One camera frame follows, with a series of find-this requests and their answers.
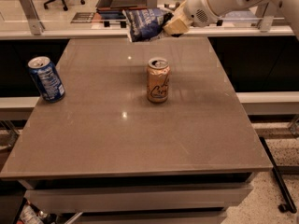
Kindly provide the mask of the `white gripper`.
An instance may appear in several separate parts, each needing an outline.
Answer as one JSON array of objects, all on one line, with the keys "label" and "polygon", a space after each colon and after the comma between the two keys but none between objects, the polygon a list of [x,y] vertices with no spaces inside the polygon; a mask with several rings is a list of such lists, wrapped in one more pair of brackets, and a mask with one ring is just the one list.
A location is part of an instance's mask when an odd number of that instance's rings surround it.
[{"label": "white gripper", "polygon": [[181,35],[189,31],[192,23],[205,27],[218,19],[207,0],[186,0],[173,12],[173,18],[165,24],[164,31],[168,35]]}]

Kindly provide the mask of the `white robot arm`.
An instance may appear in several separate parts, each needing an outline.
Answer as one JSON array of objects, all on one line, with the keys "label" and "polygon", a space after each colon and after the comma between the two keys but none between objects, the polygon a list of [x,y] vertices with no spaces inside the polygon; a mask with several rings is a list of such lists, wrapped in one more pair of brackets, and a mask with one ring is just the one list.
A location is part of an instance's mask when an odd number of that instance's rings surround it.
[{"label": "white robot arm", "polygon": [[168,35],[185,34],[192,24],[205,27],[231,11],[256,7],[265,2],[271,2],[284,16],[293,33],[299,36],[299,0],[185,0],[173,12],[164,30]]}]

